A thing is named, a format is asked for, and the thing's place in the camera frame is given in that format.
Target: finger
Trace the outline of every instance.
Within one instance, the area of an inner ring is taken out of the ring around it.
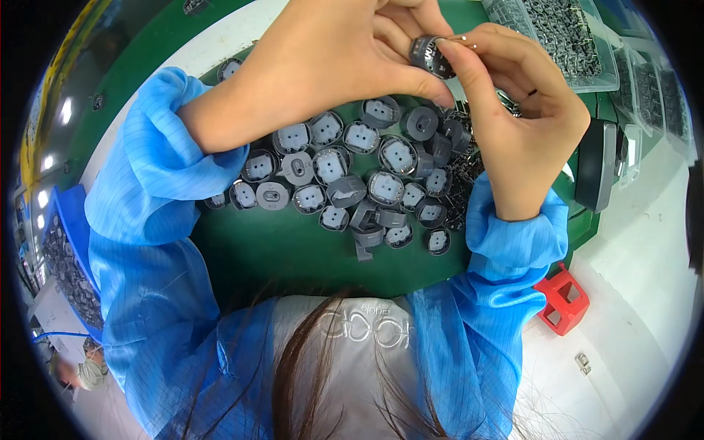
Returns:
[[[380,40],[397,54],[408,60],[411,39],[391,18],[374,14],[374,38]]]
[[[467,95],[472,122],[491,123],[507,113],[494,91],[494,83],[479,57],[462,44],[438,39],[438,48],[452,65]]]
[[[429,99],[438,107],[452,108],[455,106],[455,99],[450,89],[447,88],[442,80],[425,70],[409,65],[389,63],[384,72],[384,77],[393,78],[392,85],[387,90],[379,93],[378,96],[407,94]]]
[[[472,47],[480,56],[494,55],[518,64],[535,88],[545,96],[560,96],[570,91],[560,69],[530,42],[504,34],[470,32],[463,44]]]
[[[402,57],[398,53],[396,53],[392,48],[390,48],[386,43],[384,43],[381,40],[375,39],[374,43],[377,45],[379,50],[382,52],[382,55],[387,57],[389,60],[399,63],[399,64],[406,64],[408,65],[409,62],[406,58]]]
[[[416,39],[426,32],[420,27],[418,21],[415,19],[408,8],[402,6],[397,6],[394,4],[387,4],[383,8],[377,11],[377,14],[383,15],[384,17],[391,18],[410,39]]]
[[[452,27],[440,12],[437,0],[391,0],[390,4],[409,8],[425,34],[445,37],[453,34]]]

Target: electronic component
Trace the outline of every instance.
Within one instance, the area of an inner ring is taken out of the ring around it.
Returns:
[[[328,205],[320,213],[320,226],[329,231],[342,232],[347,228],[349,221],[350,215],[343,208],[335,208]]]
[[[291,199],[290,189],[279,182],[264,182],[257,187],[257,203],[265,210],[279,210]]]
[[[257,206],[257,194],[252,184],[236,180],[230,187],[230,201],[237,210],[252,209]]]
[[[315,179],[324,187],[347,175],[345,159],[334,148],[318,151],[313,156],[313,169],[315,171]]]
[[[383,130],[397,123],[400,118],[398,103],[390,96],[366,99],[362,102],[360,119],[369,127]]]
[[[601,212],[609,205],[616,162],[616,124],[592,118],[579,142],[574,201]]]
[[[444,167],[450,161],[453,152],[452,141],[440,133],[433,133],[433,137],[425,142],[425,151],[432,154],[436,167]]]
[[[261,183],[269,180],[279,167],[279,158],[271,151],[253,150],[244,163],[242,179],[248,183]]]
[[[225,200],[225,193],[216,194],[215,196],[209,197],[203,201],[210,209],[220,209],[227,204]]]
[[[422,35],[410,44],[408,59],[410,64],[432,73],[441,80],[457,76],[447,58],[437,49],[437,36]]]
[[[313,136],[313,146],[327,146],[342,136],[342,119],[331,111],[314,116],[308,123]]]
[[[379,130],[363,122],[351,122],[343,136],[345,146],[357,154],[369,154],[379,146]]]
[[[383,227],[404,227],[407,223],[406,214],[396,206],[378,206],[375,221]]]
[[[386,136],[379,148],[379,162],[392,173],[401,177],[409,176],[418,164],[415,148],[403,138]]]
[[[316,184],[306,185],[294,192],[294,206],[301,214],[315,214],[325,207],[325,192]]]
[[[452,185],[452,174],[444,168],[435,168],[425,179],[425,190],[428,196],[442,197]]]
[[[386,171],[377,171],[369,178],[368,194],[375,202],[392,206],[403,195],[403,182],[397,176]]]
[[[425,198],[415,206],[415,217],[426,229],[442,225],[447,216],[447,208],[437,199]]]
[[[438,115],[428,107],[418,106],[401,118],[401,131],[411,139],[425,142],[438,128]]]
[[[310,145],[310,139],[310,128],[304,122],[283,127],[271,135],[274,149],[280,154],[303,151]]]
[[[281,160],[281,172],[289,183],[302,187],[313,180],[313,159],[305,151],[287,154]]]
[[[359,176],[350,175],[335,180],[328,186],[326,193],[335,208],[349,208],[364,199],[367,186]]]
[[[220,64],[220,67],[218,68],[218,82],[223,82],[227,78],[231,77],[234,75],[236,71],[239,70],[239,66],[242,65],[242,60],[238,58],[228,58]]]
[[[438,227],[436,229],[426,231],[425,242],[430,255],[444,255],[450,250],[450,244],[452,242],[452,239],[450,238],[450,231],[444,227]]]
[[[401,249],[413,241],[413,228],[408,223],[404,227],[393,227],[386,230],[384,241],[393,249]]]

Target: black component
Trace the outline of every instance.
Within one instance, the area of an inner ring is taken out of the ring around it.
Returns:
[[[103,95],[96,94],[95,96],[93,96],[93,105],[92,105],[93,111],[100,110],[103,107],[103,101],[104,101]]]
[[[616,161],[616,124],[592,118],[579,143],[574,200],[595,213],[609,204]]]
[[[447,58],[437,49],[437,36],[423,35],[413,40],[408,52],[410,64],[426,70],[441,80],[449,80],[457,76]]]
[[[186,0],[183,3],[183,13],[190,16],[195,16],[203,12],[207,8],[210,0]]]

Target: small metal part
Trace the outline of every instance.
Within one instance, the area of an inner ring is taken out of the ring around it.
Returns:
[[[206,206],[210,209],[220,209],[224,208],[227,204],[225,201],[225,193],[216,194],[208,199],[203,200],[206,202]]]
[[[331,111],[312,117],[308,125],[313,137],[313,146],[317,147],[328,146],[340,139],[344,127],[342,119]]]
[[[350,215],[346,209],[325,206],[320,213],[320,226],[333,232],[342,232],[350,222]]]
[[[401,179],[386,171],[377,171],[372,174],[367,188],[369,197],[384,206],[397,204],[403,195]]]
[[[452,156],[452,141],[440,133],[434,133],[433,137],[425,142],[425,151],[432,154],[436,167],[444,167]]]
[[[425,142],[438,128],[438,116],[424,106],[407,111],[401,118],[401,131],[404,135],[419,142]]]
[[[265,210],[279,210],[286,207],[291,192],[279,182],[264,182],[257,187],[257,203]]]
[[[236,180],[230,187],[230,201],[237,210],[252,209],[257,206],[257,193],[253,184]]]
[[[401,111],[396,100],[390,96],[366,99],[362,102],[360,119],[369,127],[383,130],[401,119]]]
[[[365,230],[369,226],[374,225],[374,220],[377,212],[377,204],[369,199],[363,199],[357,209],[355,209],[350,226],[358,230]]]
[[[379,148],[379,162],[393,174],[410,176],[418,165],[418,156],[413,145],[398,136],[386,136]]]
[[[425,241],[427,243],[428,252],[432,256],[440,256],[450,250],[452,238],[450,231],[444,227],[438,227],[425,232]]]
[[[425,229],[435,229],[447,217],[447,208],[437,199],[425,198],[415,206],[415,217]]]
[[[393,249],[405,248],[413,241],[413,228],[410,223],[403,227],[394,227],[386,230],[384,242]]]
[[[457,76],[447,58],[437,49],[437,36],[422,35],[410,44],[408,59],[410,64],[432,73],[441,80]]]
[[[462,154],[470,147],[472,135],[464,125],[454,119],[445,121],[442,126],[442,133],[450,139],[452,151],[455,154]]]
[[[91,106],[93,111],[100,110],[103,107],[103,101],[104,101],[103,95],[96,94],[95,96],[93,96],[93,104]]]
[[[425,191],[430,197],[442,197],[452,186],[452,174],[445,168],[435,168],[425,179]]]
[[[279,154],[298,153],[310,145],[310,127],[305,122],[283,127],[272,133],[271,141]]]
[[[375,221],[383,227],[404,227],[408,219],[398,206],[378,206]]]
[[[281,172],[292,185],[302,187],[313,180],[313,159],[305,151],[287,154],[281,160]]]
[[[409,182],[403,189],[401,209],[406,212],[415,212],[416,205],[425,198],[425,189],[415,182]]]
[[[574,361],[579,366],[579,371],[581,371],[583,375],[586,376],[591,372],[591,365],[589,365],[589,358],[586,357],[586,354],[580,353],[576,355]]]
[[[331,183],[326,193],[335,208],[349,208],[364,199],[367,195],[367,186],[359,176],[349,175]]]
[[[347,175],[347,164],[339,151],[334,148],[326,148],[313,156],[313,170],[318,183],[326,187]]]
[[[357,154],[372,153],[381,142],[379,130],[359,121],[347,125],[342,139],[345,146]]]
[[[241,65],[242,60],[235,57],[228,58],[227,60],[223,61],[222,64],[220,64],[220,67],[218,68],[218,82],[223,82],[227,78],[233,76],[234,73],[239,70],[239,66]]]
[[[325,192],[316,184],[306,185],[294,192],[294,206],[301,214],[315,214],[325,207]]]
[[[183,3],[183,13],[190,16],[195,16],[203,12],[207,8],[210,0],[186,0]]]
[[[269,180],[279,168],[279,158],[271,151],[253,150],[244,163],[242,179],[248,183],[261,183]]]

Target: gray plastic housing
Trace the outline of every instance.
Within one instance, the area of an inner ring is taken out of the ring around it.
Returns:
[[[384,242],[392,249],[402,249],[413,241],[413,227],[407,223],[403,227],[393,227],[386,230]]]
[[[425,142],[425,151],[432,154],[436,167],[444,167],[452,156],[452,141],[440,133],[434,133],[433,137]]]
[[[310,127],[305,122],[279,128],[271,134],[271,143],[279,154],[304,151],[311,143]]]
[[[320,212],[318,220],[323,229],[333,232],[342,232],[347,228],[350,222],[350,215],[346,209],[335,208],[334,206],[325,206]]]
[[[383,227],[404,227],[408,222],[408,218],[397,206],[378,206],[375,221]]]
[[[401,119],[401,110],[396,100],[390,96],[365,99],[360,108],[360,119],[370,127],[384,130]]]
[[[379,163],[395,175],[408,177],[418,165],[418,154],[413,145],[402,137],[385,136],[377,154]]]
[[[320,185],[306,185],[298,188],[294,192],[294,206],[301,214],[310,215],[319,213],[325,207],[326,201],[325,191]]]
[[[248,210],[255,208],[257,202],[256,185],[237,180],[230,187],[230,201],[237,210]]]
[[[302,187],[313,180],[313,159],[305,151],[287,154],[281,159],[281,174],[290,184]]]
[[[308,121],[311,144],[314,147],[328,146],[340,139],[344,130],[342,119],[334,112],[324,111]]]
[[[350,122],[342,136],[345,146],[357,154],[369,154],[381,143],[379,130],[363,122]]]
[[[280,182],[264,182],[257,187],[257,203],[265,210],[280,210],[291,200],[291,190]]]
[[[415,217],[425,229],[435,229],[445,221],[447,208],[438,199],[425,198],[415,206]]]
[[[359,176],[349,175],[331,183],[326,193],[335,208],[349,208],[364,199],[367,195],[367,186]]]
[[[418,106],[403,115],[401,131],[411,139],[425,142],[433,137],[438,124],[438,115],[432,109]]]
[[[241,177],[247,183],[268,181],[279,172],[279,158],[271,151],[253,150],[242,168]]]
[[[427,230],[423,234],[423,239],[428,252],[432,256],[440,256],[450,250],[452,244],[452,236],[450,231],[444,227],[438,227],[432,230]]]

